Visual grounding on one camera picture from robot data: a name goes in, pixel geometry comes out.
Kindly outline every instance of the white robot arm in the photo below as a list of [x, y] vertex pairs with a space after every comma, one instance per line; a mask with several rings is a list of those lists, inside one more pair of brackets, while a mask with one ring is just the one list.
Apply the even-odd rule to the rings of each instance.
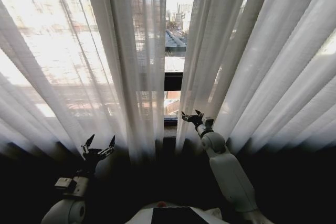
[[194, 123], [224, 197], [244, 219], [253, 224], [272, 223], [258, 210], [254, 188], [238, 159], [230, 153], [224, 138], [213, 131], [214, 120], [203, 118], [203, 113], [198, 110], [196, 113], [197, 115], [186, 115], [182, 112], [182, 119]]
[[64, 199], [57, 202], [43, 217], [41, 224], [81, 224], [85, 217], [85, 193], [89, 179], [94, 175], [99, 161], [108, 157], [114, 151], [116, 136], [108, 148], [90, 149], [95, 135], [82, 146], [85, 158], [83, 169], [76, 172], [73, 178], [59, 178], [55, 187], [64, 191]]

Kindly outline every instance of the dark floor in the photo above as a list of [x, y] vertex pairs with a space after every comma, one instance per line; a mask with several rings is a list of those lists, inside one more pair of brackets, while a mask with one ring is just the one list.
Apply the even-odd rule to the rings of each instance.
[[[205, 153], [195, 156], [186, 143], [174, 155], [174, 139], [164, 141], [156, 163], [133, 167], [121, 151], [113, 153], [113, 165], [103, 180], [94, 183], [87, 201], [86, 223], [124, 223], [146, 204], [164, 200], [202, 209], [220, 207], [225, 220], [240, 219], [222, 197]], [[277, 154], [263, 150], [253, 156], [238, 154], [256, 189], [257, 203], [274, 223], [335, 223], [336, 149], [308, 153], [303, 148]], [[24, 155], [13, 162], [0, 157], [3, 223], [39, 223], [59, 194], [53, 185], [59, 176], [79, 166], [69, 157], [66, 164]]]

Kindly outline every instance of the building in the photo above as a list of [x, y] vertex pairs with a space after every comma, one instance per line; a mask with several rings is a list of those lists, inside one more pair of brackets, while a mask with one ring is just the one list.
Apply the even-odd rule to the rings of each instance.
[[171, 22], [175, 22], [176, 20], [176, 11], [172, 11], [172, 15], [171, 15]]
[[177, 4], [177, 13], [191, 12], [193, 9], [193, 4]]

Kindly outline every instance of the sheer curtain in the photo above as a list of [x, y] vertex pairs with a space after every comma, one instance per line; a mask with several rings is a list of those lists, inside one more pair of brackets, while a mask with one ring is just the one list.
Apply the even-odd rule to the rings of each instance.
[[92, 2], [0, 1], [3, 155], [15, 158], [19, 147], [62, 160], [62, 146], [78, 155], [93, 133], [92, 147], [115, 134], [132, 160], [155, 155], [163, 138], [165, 0], [116, 0], [103, 13]]
[[[185, 57], [180, 111], [216, 117], [264, 0], [194, 0]], [[177, 150], [192, 125], [179, 119]]]
[[[208, 83], [211, 94], [202, 90], [193, 96], [202, 104], [192, 104], [217, 117], [214, 130], [229, 138], [234, 153], [242, 148], [253, 153], [265, 147], [278, 151], [298, 145], [318, 150], [335, 144], [335, 11], [334, 0], [246, 1], [236, 29], [229, 31], [227, 48], [219, 50], [223, 61], [216, 79]], [[214, 63], [214, 54], [203, 55], [202, 47], [198, 56], [187, 55], [189, 61], [197, 64], [204, 56]], [[194, 75], [200, 71], [196, 68]], [[183, 80], [187, 82], [202, 83], [189, 76]]]

